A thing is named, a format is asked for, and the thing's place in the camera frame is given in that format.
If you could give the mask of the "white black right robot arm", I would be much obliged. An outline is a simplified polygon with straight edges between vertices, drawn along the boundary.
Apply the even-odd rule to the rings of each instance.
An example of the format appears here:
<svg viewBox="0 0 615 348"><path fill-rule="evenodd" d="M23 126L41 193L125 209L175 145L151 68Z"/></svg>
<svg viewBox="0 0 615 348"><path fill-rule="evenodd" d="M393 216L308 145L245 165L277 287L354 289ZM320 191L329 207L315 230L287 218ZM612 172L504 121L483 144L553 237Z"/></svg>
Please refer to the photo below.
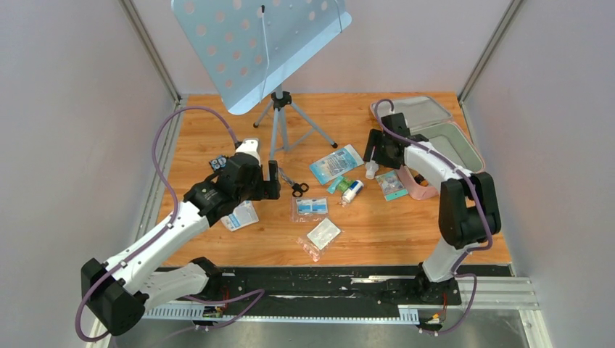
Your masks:
<svg viewBox="0 0 615 348"><path fill-rule="evenodd" d="M422 302L433 302L443 292L442 282L453 278L468 254L488 250L501 219L493 177L473 173L438 152L429 141L395 133L401 113L377 117L384 134L404 144L402 163L416 170L439 194L438 226L441 238L422 263L423 277L414 283Z"/></svg>

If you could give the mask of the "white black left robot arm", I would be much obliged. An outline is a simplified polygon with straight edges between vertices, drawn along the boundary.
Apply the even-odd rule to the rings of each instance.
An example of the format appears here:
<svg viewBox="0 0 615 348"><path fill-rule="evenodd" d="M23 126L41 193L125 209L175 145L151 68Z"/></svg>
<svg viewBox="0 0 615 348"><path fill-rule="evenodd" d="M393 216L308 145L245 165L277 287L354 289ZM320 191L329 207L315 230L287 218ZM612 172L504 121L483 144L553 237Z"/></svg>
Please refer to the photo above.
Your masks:
<svg viewBox="0 0 615 348"><path fill-rule="evenodd" d="M85 308L106 328L102 334L120 336L132 329L153 307L188 295L216 298L222 280L216 267L204 257L165 275L156 269L196 235L230 215L245 201L278 199L278 163L268 162L269 178L255 153L237 151L226 166L194 184L175 200L172 212L152 230L124 251L104 262L94 258L81 267L82 300L75 316L75 330L81 330Z"/></svg>

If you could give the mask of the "pink medicine kit case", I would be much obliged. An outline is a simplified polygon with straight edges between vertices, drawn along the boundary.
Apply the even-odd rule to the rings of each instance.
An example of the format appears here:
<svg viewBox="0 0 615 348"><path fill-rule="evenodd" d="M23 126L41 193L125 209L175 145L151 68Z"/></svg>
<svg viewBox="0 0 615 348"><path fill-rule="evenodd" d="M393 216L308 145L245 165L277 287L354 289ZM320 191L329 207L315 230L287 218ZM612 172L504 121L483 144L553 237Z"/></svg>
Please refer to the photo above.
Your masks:
<svg viewBox="0 0 615 348"><path fill-rule="evenodd" d="M428 142L440 154L471 172L478 173L485 169L485 162L479 151L453 120L451 112L434 98L414 96L392 99L380 104L374 102L370 109L377 120L383 116L403 113L412 135L419 133L427 137ZM367 163L367 144L363 161ZM413 199L425 200L437 195L437 189L416 169L403 165L399 170L393 170Z"/></svg>

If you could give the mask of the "white blue bottle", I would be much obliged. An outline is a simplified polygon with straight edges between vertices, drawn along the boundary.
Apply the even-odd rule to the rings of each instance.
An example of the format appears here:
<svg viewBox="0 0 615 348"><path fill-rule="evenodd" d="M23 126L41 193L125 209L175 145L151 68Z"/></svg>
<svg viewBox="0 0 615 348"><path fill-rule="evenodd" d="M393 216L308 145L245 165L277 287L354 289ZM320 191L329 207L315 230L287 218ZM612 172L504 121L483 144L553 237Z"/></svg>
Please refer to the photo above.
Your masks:
<svg viewBox="0 0 615 348"><path fill-rule="evenodd" d="M360 180L353 181L350 186L343 192L341 204L346 207L352 203L356 196L361 192L364 187L364 183Z"/></svg>

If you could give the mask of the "green wind oil box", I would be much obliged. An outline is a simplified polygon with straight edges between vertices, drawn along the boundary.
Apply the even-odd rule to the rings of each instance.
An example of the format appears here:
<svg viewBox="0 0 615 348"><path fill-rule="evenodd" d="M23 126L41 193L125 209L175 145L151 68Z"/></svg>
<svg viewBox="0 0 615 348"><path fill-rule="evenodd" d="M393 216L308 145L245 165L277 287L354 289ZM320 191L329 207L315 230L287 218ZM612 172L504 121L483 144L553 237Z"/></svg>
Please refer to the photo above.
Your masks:
<svg viewBox="0 0 615 348"><path fill-rule="evenodd" d="M346 192L346 190L348 190L349 187L351 187L351 185L355 182L353 179L350 179L346 176L343 176L344 179L341 181L341 183L337 186L337 191L340 193L344 193Z"/></svg>

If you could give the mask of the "white green medicine bottle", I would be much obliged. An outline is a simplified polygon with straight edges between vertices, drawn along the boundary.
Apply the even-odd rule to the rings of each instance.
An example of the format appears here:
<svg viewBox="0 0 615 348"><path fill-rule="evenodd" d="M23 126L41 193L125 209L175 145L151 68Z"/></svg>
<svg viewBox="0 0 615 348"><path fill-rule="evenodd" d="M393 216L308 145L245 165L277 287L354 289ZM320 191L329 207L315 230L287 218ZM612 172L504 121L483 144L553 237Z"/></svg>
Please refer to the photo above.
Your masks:
<svg viewBox="0 0 615 348"><path fill-rule="evenodd" d="M379 165L374 161L370 161L365 164L365 169L366 169L365 177L368 180L373 180L376 176L376 172L379 170Z"/></svg>

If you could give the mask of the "large blue cotton packet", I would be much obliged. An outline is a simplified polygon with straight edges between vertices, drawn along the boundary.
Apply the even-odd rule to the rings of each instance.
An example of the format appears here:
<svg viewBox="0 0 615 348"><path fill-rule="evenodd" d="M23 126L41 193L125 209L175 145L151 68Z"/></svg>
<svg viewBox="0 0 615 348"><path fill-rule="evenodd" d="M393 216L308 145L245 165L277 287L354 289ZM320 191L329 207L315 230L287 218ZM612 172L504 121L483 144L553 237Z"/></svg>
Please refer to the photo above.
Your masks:
<svg viewBox="0 0 615 348"><path fill-rule="evenodd" d="M317 181L324 185L364 164L353 145L348 144L310 164L309 169Z"/></svg>

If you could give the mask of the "alcohol wipes zip bag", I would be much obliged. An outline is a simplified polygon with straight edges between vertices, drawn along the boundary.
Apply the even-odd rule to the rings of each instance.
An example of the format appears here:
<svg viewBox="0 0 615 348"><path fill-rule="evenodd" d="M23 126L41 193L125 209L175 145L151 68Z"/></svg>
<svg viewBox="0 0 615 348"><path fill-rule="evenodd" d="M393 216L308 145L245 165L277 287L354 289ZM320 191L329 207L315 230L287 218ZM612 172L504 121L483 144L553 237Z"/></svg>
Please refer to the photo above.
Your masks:
<svg viewBox="0 0 615 348"><path fill-rule="evenodd" d="M329 216L326 197L297 197L291 200L291 221L308 223L322 221Z"/></svg>

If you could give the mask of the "teal medical tape packet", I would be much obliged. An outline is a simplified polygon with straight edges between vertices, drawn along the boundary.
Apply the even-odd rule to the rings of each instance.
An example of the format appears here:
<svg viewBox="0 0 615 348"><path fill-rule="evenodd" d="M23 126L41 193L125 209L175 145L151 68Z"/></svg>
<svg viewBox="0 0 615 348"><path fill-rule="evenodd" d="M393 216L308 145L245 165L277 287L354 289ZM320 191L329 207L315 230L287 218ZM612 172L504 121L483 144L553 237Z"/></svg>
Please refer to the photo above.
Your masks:
<svg viewBox="0 0 615 348"><path fill-rule="evenodd" d="M382 190L384 199L390 202L408 195L408 190L399 179L397 173L392 170L375 177L376 182Z"/></svg>

